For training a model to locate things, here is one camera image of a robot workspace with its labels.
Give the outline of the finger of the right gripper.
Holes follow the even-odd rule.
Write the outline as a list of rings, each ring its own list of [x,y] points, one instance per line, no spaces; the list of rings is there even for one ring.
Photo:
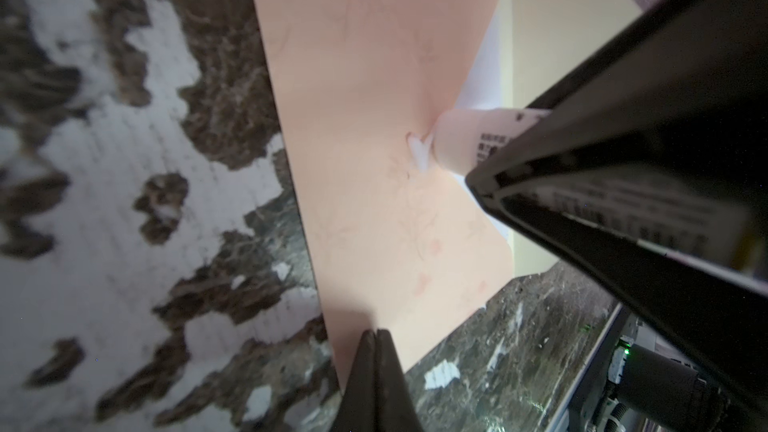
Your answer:
[[[472,170],[492,217],[767,410],[767,0],[661,0]]]

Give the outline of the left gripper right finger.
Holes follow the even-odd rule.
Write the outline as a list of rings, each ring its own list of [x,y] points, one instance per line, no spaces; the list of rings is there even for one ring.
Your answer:
[[[376,331],[376,430],[422,432],[392,334]]]

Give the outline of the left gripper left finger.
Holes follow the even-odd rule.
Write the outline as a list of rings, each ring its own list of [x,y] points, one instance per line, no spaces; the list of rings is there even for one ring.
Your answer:
[[[376,333],[365,331],[360,338],[331,432],[376,430],[376,350]]]

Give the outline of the peach paper envelope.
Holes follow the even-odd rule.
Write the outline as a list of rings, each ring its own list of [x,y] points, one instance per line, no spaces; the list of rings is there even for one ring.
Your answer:
[[[254,0],[334,365],[391,332],[410,368],[515,274],[460,182],[406,138],[455,107],[495,12],[523,107],[640,15],[634,0]]]

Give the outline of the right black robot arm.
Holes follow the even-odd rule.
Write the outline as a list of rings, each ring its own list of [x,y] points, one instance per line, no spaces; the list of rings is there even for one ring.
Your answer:
[[[674,431],[767,427],[767,0],[661,0],[467,177],[684,357],[612,346],[620,402]]]

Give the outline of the white glue stick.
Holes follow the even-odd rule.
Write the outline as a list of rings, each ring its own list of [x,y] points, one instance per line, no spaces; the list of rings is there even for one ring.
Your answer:
[[[425,136],[410,133],[406,141],[418,170],[436,164],[464,177],[549,114],[529,108],[452,109]]]

